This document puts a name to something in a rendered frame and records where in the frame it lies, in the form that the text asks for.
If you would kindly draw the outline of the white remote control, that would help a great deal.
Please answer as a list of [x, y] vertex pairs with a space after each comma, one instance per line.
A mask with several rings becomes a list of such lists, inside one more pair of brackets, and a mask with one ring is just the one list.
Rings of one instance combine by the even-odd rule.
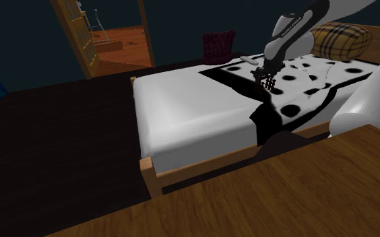
[[242, 61], [244, 61], [244, 62], [246, 62], [246, 63], [248, 63], [250, 65], [254, 65], [254, 66], [257, 66], [259, 64], [258, 61], [256, 61], [255, 59], [252, 59], [252, 58], [250, 58], [248, 56], [241, 56], [240, 60], [242, 60]]

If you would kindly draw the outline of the white blanket with black dots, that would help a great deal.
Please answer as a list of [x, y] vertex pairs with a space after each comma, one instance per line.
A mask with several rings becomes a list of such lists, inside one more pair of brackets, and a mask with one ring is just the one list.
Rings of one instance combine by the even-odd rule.
[[249, 117], [256, 126], [258, 145], [280, 131], [297, 130], [333, 102], [345, 102], [339, 89], [352, 94], [378, 68], [378, 64], [360, 59], [334, 61], [315, 55], [289, 59], [282, 66], [270, 79], [245, 61], [201, 72], [261, 103]]

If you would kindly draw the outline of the dark red knitted cushion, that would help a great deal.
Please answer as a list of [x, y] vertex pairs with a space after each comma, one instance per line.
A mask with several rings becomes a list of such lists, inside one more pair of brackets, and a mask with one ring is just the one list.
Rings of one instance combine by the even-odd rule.
[[235, 36], [234, 30], [204, 33], [202, 36], [202, 63], [204, 65], [222, 65], [231, 61]]

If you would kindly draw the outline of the tan plaid bolster pillow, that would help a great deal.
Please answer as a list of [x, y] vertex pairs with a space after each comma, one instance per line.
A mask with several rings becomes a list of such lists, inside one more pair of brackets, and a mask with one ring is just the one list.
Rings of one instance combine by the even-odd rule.
[[367, 29], [329, 22], [311, 30], [315, 44], [311, 54], [333, 61], [351, 61], [365, 53], [373, 40]]

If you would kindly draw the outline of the wooden bed with white mattress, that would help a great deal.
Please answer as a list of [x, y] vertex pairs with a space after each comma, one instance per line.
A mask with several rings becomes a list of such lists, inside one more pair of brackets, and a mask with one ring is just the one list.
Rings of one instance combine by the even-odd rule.
[[[357, 59], [379, 65], [380, 26], [355, 26], [373, 34], [371, 45]], [[139, 166], [151, 197], [159, 197], [164, 187], [249, 159], [261, 149], [249, 118], [261, 103], [201, 74], [219, 66], [186, 67], [131, 80]], [[345, 102], [353, 94], [338, 92]], [[328, 132], [331, 118], [345, 102], [331, 103], [291, 132], [306, 138]]]

